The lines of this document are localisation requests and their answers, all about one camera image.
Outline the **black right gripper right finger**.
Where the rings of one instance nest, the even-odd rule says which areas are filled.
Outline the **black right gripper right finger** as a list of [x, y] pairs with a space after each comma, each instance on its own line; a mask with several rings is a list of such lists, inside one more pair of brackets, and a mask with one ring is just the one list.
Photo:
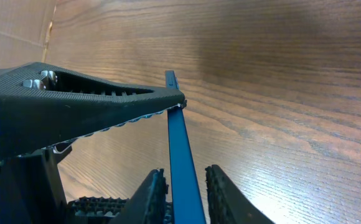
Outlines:
[[210, 222], [214, 224], [273, 224], [230, 180], [220, 166], [205, 168]]

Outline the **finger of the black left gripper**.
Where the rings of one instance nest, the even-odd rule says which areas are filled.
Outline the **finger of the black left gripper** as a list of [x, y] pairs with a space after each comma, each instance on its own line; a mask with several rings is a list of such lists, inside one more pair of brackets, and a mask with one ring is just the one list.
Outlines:
[[182, 106], [177, 89], [115, 83], [46, 63], [0, 69], [0, 161]]

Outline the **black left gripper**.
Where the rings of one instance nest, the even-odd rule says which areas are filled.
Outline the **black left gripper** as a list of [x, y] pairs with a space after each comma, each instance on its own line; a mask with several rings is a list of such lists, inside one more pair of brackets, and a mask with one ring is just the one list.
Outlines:
[[[67, 201], [58, 163], [72, 151], [62, 147], [38, 149], [0, 161], [0, 223], [65, 223]], [[70, 224], [109, 224], [129, 199], [82, 197], [67, 210]], [[173, 222], [166, 201], [164, 223]]]

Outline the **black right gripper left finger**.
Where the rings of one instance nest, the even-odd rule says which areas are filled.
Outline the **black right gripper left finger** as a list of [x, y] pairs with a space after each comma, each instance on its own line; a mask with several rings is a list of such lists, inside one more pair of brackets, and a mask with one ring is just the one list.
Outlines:
[[164, 223], [167, 189], [164, 169], [150, 171], [120, 214], [109, 224]]

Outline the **blue Galaxy smartphone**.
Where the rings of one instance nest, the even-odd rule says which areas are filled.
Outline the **blue Galaxy smartphone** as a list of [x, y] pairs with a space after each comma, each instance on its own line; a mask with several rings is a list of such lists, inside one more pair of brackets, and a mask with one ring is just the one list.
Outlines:
[[167, 110], [173, 220], [176, 224], [205, 224], [204, 207], [182, 110], [185, 96], [180, 96], [181, 101]]

